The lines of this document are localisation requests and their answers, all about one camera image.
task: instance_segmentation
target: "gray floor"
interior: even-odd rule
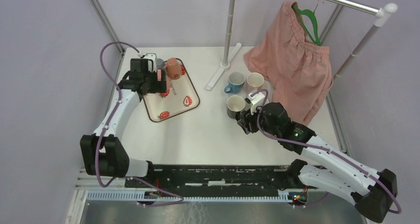
[[[309,193],[318,200],[322,193]],[[83,224],[364,224],[355,208],[329,195],[317,206],[293,210],[282,203],[185,203],[143,208],[133,202],[87,201]]]

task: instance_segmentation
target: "gray wall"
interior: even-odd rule
[[[420,219],[420,11],[419,0],[357,0],[371,5],[398,4],[399,10],[377,32],[353,64],[337,79],[332,96],[354,157],[397,174],[401,215],[386,223]],[[343,63],[374,17],[345,9],[326,44],[333,72]]]
[[[0,223],[63,223],[79,140],[105,113],[109,42],[89,0],[0,0]],[[118,53],[106,53],[116,72]]]
[[[229,0],[99,0],[120,40],[139,47],[223,46]],[[231,44],[261,42],[285,0],[236,0]],[[318,0],[297,0],[314,9]],[[322,0],[319,32],[335,8]]]

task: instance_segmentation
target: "tabletop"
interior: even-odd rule
[[[212,91],[205,89],[223,58],[223,47],[138,48],[142,53],[156,53],[167,60],[183,60],[186,70],[200,97],[200,105],[188,112],[161,122],[149,120],[144,102],[133,111],[121,142],[129,157],[172,165],[288,165],[295,159],[317,163],[284,149],[276,141],[260,132],[246,135],[242,128],[226,114],[224,93],[227,77],[239,71],[250,74],[243,55],[252,47],[242,47]],[[130,68],[130,59],[138,58],[128,48],[125,52],[118,81]],[[266,81],[265,88],[271,90]],[[245,89],[239,95],[245,96]],[[324,102],[309,124],[330,145],[338,148],[337,139]]]

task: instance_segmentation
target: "clothes rack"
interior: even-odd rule
[[[372,38],[372,36],[378,31],[378,29],[382,27],[385,24],[385,22],[391,17],[391,15],[397,11],[398,6],[395,3],[389,3],[384,8],[377,8],[377,7],[362,4],[353,0],[325,0],[325,1],[330,1],[336,4],[343,5],[345,7],[353,8],[353,9],[356,9],[365,13],[369,13],[371,15],[375,15],[377,17],[377,20],[373,23],[369,31],[365,34],[365,36],[358,43],[356,48],[352,51],[352,53],[350,53],[350,55],[347,57],[344,63],[340,66],[337,73],[334,75],[334,80],[335,80],[336,78],[341,76],[344,70],[348,67],[348,65],[352,62],[352,60],[359,54],[359,52],[363,49],[366,43]],[[230,61],[235,57],[237,51],[241,47],[240,43],[238,43],[236,47],[233,49],[233,51],[231,52],[231,54],[229,55],[234,6],[235,6],[235,0],[230,0],[223,61],[220,63],[220,68],[218,69],[216,74],[213,76],[209,84],[207,85],[207,90],[209,91],[213,89],[214,85],[217,83],[218,79],[222,76],[223,72],[229,69]]]

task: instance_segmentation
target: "strawberry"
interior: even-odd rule
[[[159,96],[161,97],[161,98],[166,98],[168,95],[169,95],[169,91],[170,91],[170,89],[168,89],[166,92],[164,92],[164,93],[159,93]]]
[[[159,120],[163,120],[165,118],[168,118],[169,117],[169,112],[168,111],[161,112],[160,115],[157,116],[157,117],[159,118]]]
[[[193,100],[191,99],[190,96],[187,95],[184,98],[184,106],[187,108],[187,107],[191,106],[191,104],[193,104]]]
[[[184,64],[181,65],[182,75],[186,74],[187,71],[185,70]]]

